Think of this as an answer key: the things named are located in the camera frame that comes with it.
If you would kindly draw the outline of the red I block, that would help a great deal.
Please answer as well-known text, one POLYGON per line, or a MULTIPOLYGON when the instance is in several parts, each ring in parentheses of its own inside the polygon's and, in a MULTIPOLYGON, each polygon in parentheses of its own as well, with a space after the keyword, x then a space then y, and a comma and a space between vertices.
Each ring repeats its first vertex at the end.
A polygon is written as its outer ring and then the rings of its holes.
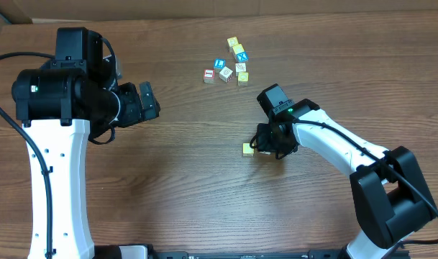
POLYGON ((215 82, 215 70, 205 69, 203 75, 204 83, 214 83, 215 82))

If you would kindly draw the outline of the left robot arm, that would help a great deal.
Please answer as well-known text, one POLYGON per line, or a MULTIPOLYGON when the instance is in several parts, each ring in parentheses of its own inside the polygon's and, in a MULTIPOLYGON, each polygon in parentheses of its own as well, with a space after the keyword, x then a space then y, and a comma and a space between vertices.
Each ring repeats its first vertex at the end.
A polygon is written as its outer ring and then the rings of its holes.
POLYGON ((86 148, 104 133, 155 119, 151 85, 119 84, 107 39, 84 27, 57 32, 55 56, 12 86, 32 180, 31 258, 147 258, 147 245, 94 244, 86 206, 86 148))

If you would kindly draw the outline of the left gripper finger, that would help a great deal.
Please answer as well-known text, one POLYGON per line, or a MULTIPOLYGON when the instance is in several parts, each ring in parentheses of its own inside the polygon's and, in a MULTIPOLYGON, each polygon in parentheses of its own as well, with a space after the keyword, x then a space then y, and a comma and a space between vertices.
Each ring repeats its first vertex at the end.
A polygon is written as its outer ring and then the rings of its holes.
POLYGON ((154 109, 156 112, 160 111, 160 104, 155 98, 151 84, 148 81, 139 84, 140 98, 144 110, 154 109))
POLYGON ((143 120, 148 121, 151 119, 155 119, 159 117, 160 115, 160 107, 158 106, 151 106, 149 108, 143 109, 143 120))

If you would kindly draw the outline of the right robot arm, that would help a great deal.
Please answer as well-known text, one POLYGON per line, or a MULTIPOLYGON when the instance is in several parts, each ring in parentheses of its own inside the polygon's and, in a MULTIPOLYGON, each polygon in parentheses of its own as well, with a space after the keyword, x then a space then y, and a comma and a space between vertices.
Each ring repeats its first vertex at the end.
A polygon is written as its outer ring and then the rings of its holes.
POLYGON ((309 99, 288 98, 274 84, 257 96, 268 117, 260 123, 250 147, 280 160, 307 147, 350 180, 357 237, 330 258, 407 258, 405 245, 437 245, 410 236, 433 219, 438 208, 415 155, 399 146, 389 150, 353 134, 309 99))

